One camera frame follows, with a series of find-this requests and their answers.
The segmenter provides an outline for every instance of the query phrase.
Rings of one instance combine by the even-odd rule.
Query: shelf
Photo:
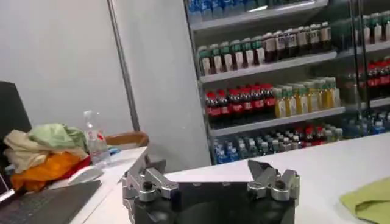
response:
[[[251,23],[261,21],[264,19],[278,18],[281,16],[288,16],[296,13],[307,12],[306,15],[320,10],[328,5],[328,0],[311,0],[304,2],[297,2],[293,4],[283,5],[267,9],[260,7],[259,10],[246,12],[241,15],[231,16],[222,19],[214,19],[211,21],[203,21],[190,25],[192,31],[205,31],[210,29],[219,29],[227,26],[237,26],[239,24]]]
[[[202,83],[210,83],[210,82],[216,82],[220,80],[234,79],[237,77],[243,77],[247,75],[253,75],[258,73],[277,71],[280,69],[298,67],[302,65],[320,63],[323,61],[332,60],[336,58],[336,56],[337,53],[335,51],[329,53],[323,53],[323,54],[305,55],[303,57],[292,58],[292,59],[288,59],[276,63],[263,64],[253,68],[246,68],[246,69],[240,69],[231,72],[202,76],[200,80]]]
[[[246,124],[246,125],[239,125],[239,126],[234,126],[234,127],[229,127],[229,128],[210,130],[210,134],[214,137],[231,135],[231,134],[235,134],[235,133],[252,131],[252,130],[257,130],[257,129],[261,129],[261,128],[268,128],[268,127],[274,127],[274,126],[283,125],[283,124],[291,124],[291,123],[300,122],[300,121],[307,121],[310,119],[316,119],[316,118],[320,118],[320,117],[329,117],[329,116],[333,116],[333,115],[337,115],[337,114],[342,114],[345,111],[346,111],[345,107],[332,108],[329,110],[322,110],[322,111],[318,111],[318,112],[301,114],[301,115],[292,116],[292,117],[284,117],[284,118],[274,119],[274,120],[269,120],[269,121],[261,121],[261,122]]]

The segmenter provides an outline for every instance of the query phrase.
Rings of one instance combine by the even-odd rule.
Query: green cloth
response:
[[[345,194],[340,200],[359,219],[379,224],[390,223],[390,178]]]
[[[29,139],[55,149],[81,147],[86,151],[84,133],[63,124],[36,126],[29,132]]]

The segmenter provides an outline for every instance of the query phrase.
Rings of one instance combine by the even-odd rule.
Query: pile of clothes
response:
[[[15,190],[40,191],[91,163],[83,132],[63,124],[40,125],[28,133],[14,130],[4,143],[9,147],[4,154],[15,166]]]

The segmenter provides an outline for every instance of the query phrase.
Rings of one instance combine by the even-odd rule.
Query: white desk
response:
[[[339,202],[342,194],[390,176],[390,133],[256,158],[301,176],[296,224],[364,223]],[[172,181],[250,181],[247,161],[170,173]],[[86,224],[130,223],[118,184]]]

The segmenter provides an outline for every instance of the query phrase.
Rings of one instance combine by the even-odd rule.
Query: black monitor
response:
[[[0,196],[11,188],[4,173],[9,162],[4,156],[7,146],[3,139],[12,130],[28,132],[31,124],[15,84],[0,81]]]

